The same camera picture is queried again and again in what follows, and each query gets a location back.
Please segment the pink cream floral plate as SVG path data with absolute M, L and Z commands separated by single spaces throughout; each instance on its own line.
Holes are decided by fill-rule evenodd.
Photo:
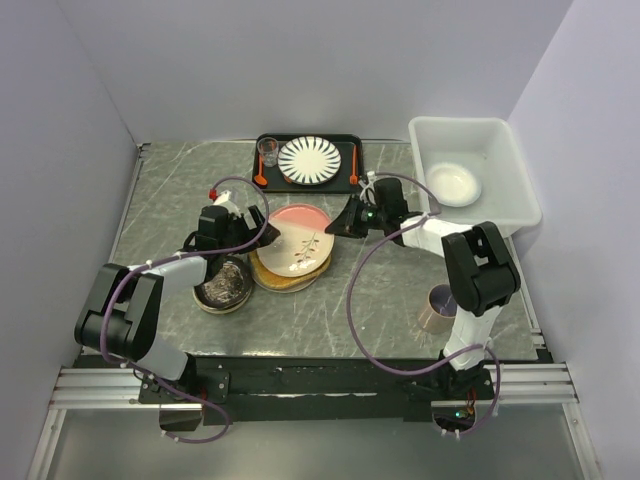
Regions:
M 280 231 L 278 238 L 256 250 L 258 259 L 271 273 L 300 277 L 319 269 L 329 258 L 334 236 L 325 228 L 329 216 L 309 204 L 292 204 L 270 214 L 269 224 Z

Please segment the orange woven pattern plate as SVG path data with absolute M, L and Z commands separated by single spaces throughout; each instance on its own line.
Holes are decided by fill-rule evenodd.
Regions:
M 248 254 L 253 280 L 261 287 L 276 292 L 294 291 L 313 283 L 329 267 L 332 257 L 329 256 L 322 265 L 311 273 L 298 277 L 284 277 L 269 271 L 259 260 L 255 252 Z

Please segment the white ribbed deep plate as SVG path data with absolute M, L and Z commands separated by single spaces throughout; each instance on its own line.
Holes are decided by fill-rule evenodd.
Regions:
M 482 193 L 480 180 L 466 167 L 450 162 L 431 166 L 426 185 L 440 204 L 462 208 L 476 202 Z

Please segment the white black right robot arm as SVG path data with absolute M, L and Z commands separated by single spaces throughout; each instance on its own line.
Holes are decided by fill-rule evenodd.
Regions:
M 428 197 L 433 196 L 409 176 L 375 172 L 325 229 L 327 234 L 353 239 L 365 238 L 371 230 L 384 233 L 384 238 L 365 254 L 347 285 L 348 326 L 358 349 L 374 366 L 398 376 L 440 371 L 439 390 L 449 398 L 460 398 L 481 375 L 485 356 L 490 353 L 491 330 L 502 309 L 520 290 L 520 274 L 496 224 L 485 221 L 469 226 L 441 220 L 439 204 L 428 212 L 411 211 L 403 193 L 404 180 Z M 366 261 L 388 242 L 423 250 L 445 261 L 456 315 L 441 358 L 422 369 L 397 370 L 377 360 L 359 339 L 352 318 L 357 277 Z

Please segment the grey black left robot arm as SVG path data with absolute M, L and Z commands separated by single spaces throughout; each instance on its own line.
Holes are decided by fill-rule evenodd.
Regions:
M 272 244 L 280 231 L 257 206 L 249 208 L 253 226 L 237 208 L 209 205 L 197 229 L 174 255 L 139 266 L 114 263 L 97 273 L 74 328 L 74 339 L 108 362 L 132 363 L 163 378 L 163 390 L 184 402 L 198 390 L 199 378 L 189 354 L 158 334 L 161 304 L 168 296 L 212 280 L 225 257 Z

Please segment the white plastic bin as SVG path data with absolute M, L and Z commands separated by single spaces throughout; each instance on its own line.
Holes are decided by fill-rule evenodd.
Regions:
M 469 206 L 448 207 L 422 193 L 423 209 L 439 203 L 442 219 L 469 225 L 488 220 L 505 237 L 540 223 L 542 211 L 524 155 L 506 121 L 420 116 L 409 122 L 408 129 L 420 183 L 427 187 L 425 174 L 431 166 L 450 162 L 469 169 L 482 184 L 480 198 Z

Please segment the orange spoon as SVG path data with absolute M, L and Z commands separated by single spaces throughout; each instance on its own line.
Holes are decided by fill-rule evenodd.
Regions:
M 258 156 L 257 165 L 258 165 L 258 170 L 257 170 L 257 173 L 254 175 L 253 180 L 256 185 L 258 185 L 261 188 L 264 188 L 268 185 L 268 180 L 264 176 L 264 172 L 263 172 L 264 164 L 263 164 L 262 155 Z

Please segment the orange fork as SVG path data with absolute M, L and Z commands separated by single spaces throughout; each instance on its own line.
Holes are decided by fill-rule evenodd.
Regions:
M 358 184 L 358 147 L 353 146 L 351 158 L 351 174 L 349 176 L 349 184 L 355 186 Z

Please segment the blue grey plate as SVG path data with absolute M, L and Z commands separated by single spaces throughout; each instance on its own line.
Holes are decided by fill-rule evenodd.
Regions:
M 317 277 L 282 277 L 271 272 L 252 272 L 253 280 L 263 289 L 276 293 L 301 291 L 313 284 Z

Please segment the striped white blue plate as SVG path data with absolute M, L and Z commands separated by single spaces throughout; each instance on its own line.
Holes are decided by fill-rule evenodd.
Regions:
M 286 142 L 279 150 L 278 167 L 285 178 L 302 186 L 321 185 L 339 172 L 342 156 L 337 146 L 317 136 Z

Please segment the clear drinking glass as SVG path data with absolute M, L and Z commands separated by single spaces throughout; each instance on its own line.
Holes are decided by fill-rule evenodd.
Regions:
M 262 137 L 256 143 L 256 149 L 265 167 L 274 167 L 278 163 L 279 142 L 273 137 Z

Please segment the dark metallic bowl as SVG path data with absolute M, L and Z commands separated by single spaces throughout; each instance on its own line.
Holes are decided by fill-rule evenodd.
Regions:
M 248 265 L 238 257 L 227 257 L 210 281 L 193 288 L 195 303 L 209 314 L 228 314 L 249 299 L 254 280 Z

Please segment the pink beige mug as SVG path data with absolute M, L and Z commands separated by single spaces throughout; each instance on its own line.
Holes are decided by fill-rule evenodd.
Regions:
M 426 303 L 418 315 L 418 325 L 429 334 L 449 331 L 457 313 L 457 303 L 448 284 L 434 286 L 428 293 Z

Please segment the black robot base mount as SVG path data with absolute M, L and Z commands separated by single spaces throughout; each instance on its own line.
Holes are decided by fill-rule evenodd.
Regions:
M 429 359 L 387 358 L 397 370 L 431 366 Z M 433 406 L 491 401 L 496 383 L 483 365 L 469 387 L 450 389 L 442 372 L 398 376 L 364 358 L 199 356 L 188 393 L 223 408 L 197 407 L 206 425 L 234 422 L 399 418 L 429 422 Z

